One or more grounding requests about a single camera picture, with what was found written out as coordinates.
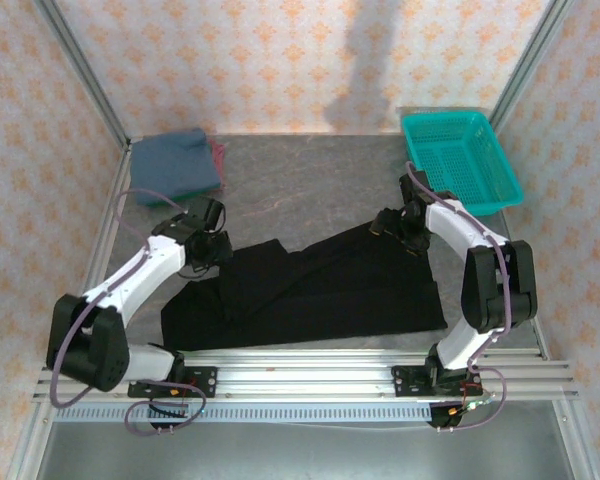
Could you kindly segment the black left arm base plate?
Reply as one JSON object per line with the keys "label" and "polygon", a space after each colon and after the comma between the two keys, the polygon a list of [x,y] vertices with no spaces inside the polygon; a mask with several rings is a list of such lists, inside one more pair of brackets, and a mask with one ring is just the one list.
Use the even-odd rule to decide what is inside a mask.
{"label": "black left arm base plate", "polygon": [[[216,395],[218,369],[216,367],[185,366],[179,372],[171,373],[166,382],[187,384],[201,390],[207,398]],[[135,381],[129,384],[130,398],[144,399],[184,399],[198,397],[198,394],[184,387],[157,385],[155,381]]]}

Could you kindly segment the aluminium table edge rail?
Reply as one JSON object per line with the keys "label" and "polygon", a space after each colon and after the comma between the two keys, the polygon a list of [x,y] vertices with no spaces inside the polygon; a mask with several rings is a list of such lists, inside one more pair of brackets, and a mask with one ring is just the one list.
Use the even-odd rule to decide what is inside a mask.
{"label": "aluminium table edge rail", "polygon": [[[97,236],[93,243],[88,268],[79,287],[80,291],[88,290],[99,284],[105,277],[109,258],[118,231],[114,212],[118,211],[115,198],[129,186],[129,165],[131,147],[124,147],[115,170],[103,209]],[[34,394],[29,405],[32,407],[23,431],[20,435],[15,453],[8,469],[6,480],[36,480],[47,442],[56,416],[56,409],[48,399],[48,392]]]}
{"label": "aluminium table edge rail", "polygon": [[575,477],[593,480],[597,456],[586,413],[586,384],[591,366],[582,355],[597,345],[597,328],[589,325],[590,307],[598,306],[596,281],[590,279],[591,222],[566,208],[544,203],[506,210],[509,230],[533,247],[539,310],[534,326],[544,352],[565,360],[572,380],[570,398],[555,405],[560,434]]}

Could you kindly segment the grey metal panel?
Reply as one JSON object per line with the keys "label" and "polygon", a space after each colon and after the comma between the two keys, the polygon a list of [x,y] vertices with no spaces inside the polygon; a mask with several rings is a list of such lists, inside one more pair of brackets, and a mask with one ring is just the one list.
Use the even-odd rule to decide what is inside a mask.
{"label": "grey metal panel", "polygon": [[37,480],[573,480],[555,428],[531,416],[437,434],[283,424],[197,424],[138,438],[57,424]]}

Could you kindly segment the folded blue t-shirt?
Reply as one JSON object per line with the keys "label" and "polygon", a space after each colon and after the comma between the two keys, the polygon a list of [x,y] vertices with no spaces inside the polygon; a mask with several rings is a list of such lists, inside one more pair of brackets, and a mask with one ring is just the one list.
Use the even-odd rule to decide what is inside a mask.
{"label": "folded blue t-shirt", "polygon": [[195,128],[146,136],[131,147],[131,189],[138,205],[163,203],[146,190],[171,200],[216,190],[222,179],[206,133]]}

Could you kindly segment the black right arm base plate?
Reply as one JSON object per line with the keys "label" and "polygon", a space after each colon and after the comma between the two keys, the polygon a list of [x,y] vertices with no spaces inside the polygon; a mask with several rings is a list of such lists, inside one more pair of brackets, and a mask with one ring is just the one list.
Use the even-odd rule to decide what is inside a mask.
{"label": "black right arm base plate", "polygon": [[431,366],[393,366],[397,397],[477,397],[484,393],[467,369],[445,370]]}

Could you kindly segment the aluminium mounting rail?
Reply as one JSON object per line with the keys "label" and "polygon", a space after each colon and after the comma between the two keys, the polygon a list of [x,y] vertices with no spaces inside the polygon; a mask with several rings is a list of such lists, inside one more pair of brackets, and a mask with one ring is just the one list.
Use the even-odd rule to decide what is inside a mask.
{"label": "aluminium mounting rail", "polygon": [[[374,401],[394,402],[391,368],[420,366],[423,352],[383,349],[229,349],[190,353],[188,366],[216,367],[217,401]],[[558,400],[579,396],[566,360],[548,360],[533,348],[491,349],[482,356],[482,382],[501,390],[492,367],[507,381],[507,399]]]}

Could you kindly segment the black t-shirt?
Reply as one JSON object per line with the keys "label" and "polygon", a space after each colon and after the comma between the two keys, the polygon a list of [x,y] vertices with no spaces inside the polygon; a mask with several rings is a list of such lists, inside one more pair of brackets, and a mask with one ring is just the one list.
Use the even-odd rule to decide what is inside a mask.
{"label": "black t-shirt", "polygon": [[166,347],[213,350],[443,330],[426,257],[362,224],[287,251],[242,248],[216,277],[187,283],[162,309]]}

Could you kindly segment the folded pink t-shirt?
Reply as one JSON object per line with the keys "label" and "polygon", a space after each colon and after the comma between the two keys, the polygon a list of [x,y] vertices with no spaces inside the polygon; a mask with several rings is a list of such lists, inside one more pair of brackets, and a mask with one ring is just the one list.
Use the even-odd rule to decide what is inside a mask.
{"label": "folded pink t-shirt", "polygon": [[220,179],[220,185],[224,185],[224,160],[225,145],[214,139],[208,140],[214,167]]}

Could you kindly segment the teal plastic basket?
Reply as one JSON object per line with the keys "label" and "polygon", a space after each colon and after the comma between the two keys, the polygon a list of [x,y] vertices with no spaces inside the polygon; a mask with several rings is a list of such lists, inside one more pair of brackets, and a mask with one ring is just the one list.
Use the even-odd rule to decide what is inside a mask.
{"label": "teal plastic basket", "polygon": [[409,159],[431,188],[448,190],[474,216],[517,206],[524,192],[488,118],[479,111],[407,115],[401,120]]}

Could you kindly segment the aluminium frame post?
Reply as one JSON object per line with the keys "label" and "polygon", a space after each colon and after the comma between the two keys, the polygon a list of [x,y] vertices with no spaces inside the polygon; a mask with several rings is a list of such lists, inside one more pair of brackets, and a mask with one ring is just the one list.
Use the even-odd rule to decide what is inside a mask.
{"label": "aluminium frame post", "polygon": [[56,36],[66,58],[71,63],[78,79],[93,100],[97,111],[115,142],[123,150],[126,150],[130,139],[57,1],[33,0],[33,2],[52,33]]}
{"label": "aluminium frame post", "polygon": [[489,122],[496,134],[506,124],[520,96],[559,33],[575,0],[550,0],[492,110]]}

